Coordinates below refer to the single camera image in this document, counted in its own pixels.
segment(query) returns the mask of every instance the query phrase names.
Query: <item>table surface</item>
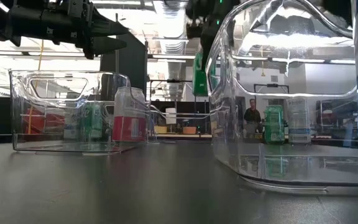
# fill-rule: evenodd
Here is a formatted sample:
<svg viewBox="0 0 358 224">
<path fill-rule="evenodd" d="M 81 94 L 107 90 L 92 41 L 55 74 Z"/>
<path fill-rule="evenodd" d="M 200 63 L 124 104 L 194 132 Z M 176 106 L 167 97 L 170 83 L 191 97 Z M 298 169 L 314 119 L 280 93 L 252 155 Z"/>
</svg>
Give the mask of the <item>table surface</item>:
<svg viewBox="0 0 358 224">
<path fill-rule="evenodd" d="M 205 143 L 123 154 L 14 152 L 0 144 L 1 223 L 358 223 L 358 197 L 250 189 Z"/>
</svg>

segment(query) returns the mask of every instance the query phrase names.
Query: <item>red object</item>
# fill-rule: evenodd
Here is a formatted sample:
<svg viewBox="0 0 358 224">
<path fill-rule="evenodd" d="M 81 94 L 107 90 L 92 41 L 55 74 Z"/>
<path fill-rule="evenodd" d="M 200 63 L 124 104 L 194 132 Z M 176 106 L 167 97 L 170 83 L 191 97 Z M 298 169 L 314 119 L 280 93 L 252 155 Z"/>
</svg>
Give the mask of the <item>red object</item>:
<svg viewBox="0 0 358 224">
<path fill-rule="evenodd" d="M 31 109 L 27 109 L 26 114 L 30 115 Z M 44 116 L 44 112 L 33 108 L 31 112 L 31 134 L 42 134 L 45 129 L 64 127 L 65 117 L 57 114 L 47 114 Z M 29 131 L 29 120 L 30 116 L 23 117 L 25 134 Z"/>
<path fill-rule="evenodd" d="M 125 116 L 114 117 L 112 140 L 115 141 L 145 141 L 146 119 Z"/>
</svg>

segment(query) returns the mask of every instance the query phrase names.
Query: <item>green soda can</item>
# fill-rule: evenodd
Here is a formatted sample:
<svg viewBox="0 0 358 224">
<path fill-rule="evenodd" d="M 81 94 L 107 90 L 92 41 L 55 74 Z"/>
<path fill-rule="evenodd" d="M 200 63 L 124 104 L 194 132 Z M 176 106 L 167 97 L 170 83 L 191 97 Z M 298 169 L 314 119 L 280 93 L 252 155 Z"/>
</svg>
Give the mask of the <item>green soda can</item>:
<svg viewBox="0 0 358 224">
<path fill-rule="evenodd" d="M 85 103 L 81 117 L 82 134 L 85 140 L 101 138 L 103 122 L 100 105 L 96 102 Z"/>
<path fill-rule="evenodd" d="M 283 144 L 284 110 L 280 105 L 268 106 L 265 110 L 265 140 L 267 144 Z"/>
</svg>

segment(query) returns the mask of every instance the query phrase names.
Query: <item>person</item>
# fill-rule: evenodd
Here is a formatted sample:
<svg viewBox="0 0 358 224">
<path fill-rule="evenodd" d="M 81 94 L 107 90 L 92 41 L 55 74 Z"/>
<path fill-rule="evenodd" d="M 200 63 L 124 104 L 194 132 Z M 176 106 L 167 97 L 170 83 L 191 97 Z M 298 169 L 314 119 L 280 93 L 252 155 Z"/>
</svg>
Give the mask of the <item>person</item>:
<svg viewBox="0 0 358 224">
<path fill-rule="evenodd" d="M 250 99 L 249 104 L 251 105 L 250 108 L 246 110 L 246 113 L 244 114 L 244 121 L 249 123 L 260 123 L 262 119 L 260 118 L 260 113 L 256 109 L 256 100 Z"/>
<path fill-rule="evenodd" d="M 249 100 L 250 108 L 244 113 L 244 129 L 247 138 L 253 138 L 256 132 L 262 133 L 260 113 L 256 109 L 256 100 Z"/>
</svg>

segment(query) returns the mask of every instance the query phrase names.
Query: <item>green object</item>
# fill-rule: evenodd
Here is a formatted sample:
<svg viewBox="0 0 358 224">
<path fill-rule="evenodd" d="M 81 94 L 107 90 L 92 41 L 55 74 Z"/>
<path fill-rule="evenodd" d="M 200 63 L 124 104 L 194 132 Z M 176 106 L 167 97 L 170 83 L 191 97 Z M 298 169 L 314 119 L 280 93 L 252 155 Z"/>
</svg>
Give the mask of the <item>green object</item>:
<svg viewBox="0 0 358 224">
<path fill-rule="evenodd" d="M 206 74 L 205 71 L 201 69 L 202 61 L 203 54 L 198 52 L 193 64 L 193 94 L 195 96 L 208 96 Z"/>
<path fill-rule="evenodd" d="M 265 140 L 267 144 L 283 144 L 284 110 L 280 105 L 268 106 L 265 110 Z"/>
<path fill-rule="evenodd" d="M 208 96 L 206 74 L 205 71 L 201 69 L 202 61 L 203 53 L 198 52 L 193 64 L 193 94 L 195 96 Z M 215 65 L 212 65 L 209 75 L 211 77 L 212 89 L 215 89 L 216 85 L 219 83 L 219 78 L 215 76 Z"/>
<path fill-rule="evenodd" d="M 86 103 L 82 114 L 82 133 L 85 139 L 96 139 L 102 136 L 102 116 L 100 106 L 95 103 Z"/>
<path fill-rule="evenodd" d="M 265 162 L 268 177 L 282 178 L 287 174 L 288 159 L 267 157 Z"/>
</svg>

